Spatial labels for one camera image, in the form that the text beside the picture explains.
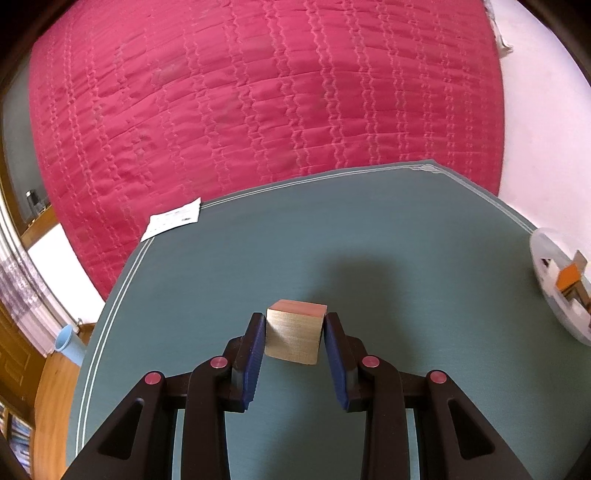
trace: table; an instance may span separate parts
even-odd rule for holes
[[[447,371],[536,480],[562,478],[591,434],[591,351],[539,291],[532,229],[432,161],[203,205],[198,223],[141,243],[109,297],[74,395],[69,461],[144,373],[191,371],[285,298],[327,304],[399,370]],[[364,421],[340,410],[322,348],[313,367],[265,357],[248,412],[226,414],[232,478],[357,479]]]

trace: wooden block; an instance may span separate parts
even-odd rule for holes
[[[560,270],[558,278],[556,279],[556,288],[564,292],[580,280],[581,272],[577,268],[577,265],[571,263],[568,267]]]
[[[579,250],[574,253],[573,263],[577,266],[579,272],[584,273],[585,267],[587,267],[587,259]]]
[[[585,287],[580,280],[564,290],[562,295],[564,295],[564,298],[569,301],[577,300],[583,307],[585,307],[585,309],[588,309],[591,304],[589,293],[587,293],[587,290],[585,290]]]
[[[267,309],[265,355],[315,365],[326,305],[279,300]]]

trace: white paper card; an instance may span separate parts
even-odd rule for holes
[[[150,222],[148,223],[148,228],[140,241],[143,242],[144,240],[152,238],[154,235],[158,235],[166,230],[197,222],[197,220],[199,220],[200,208],[201,197],[194,202],[175,208],[169,212],[152,215],[150,217]]]

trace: light blue cup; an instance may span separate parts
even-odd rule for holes
[[[74,333],[72,325],[66,325],[56,338],[56,352],[63,353],[79,367],[82,365],[86,353],[86,345]]]

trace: wooden door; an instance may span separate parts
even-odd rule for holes
[[[44,365],[45,358],[24,337],[0,303],[0,397],[31,424]]]

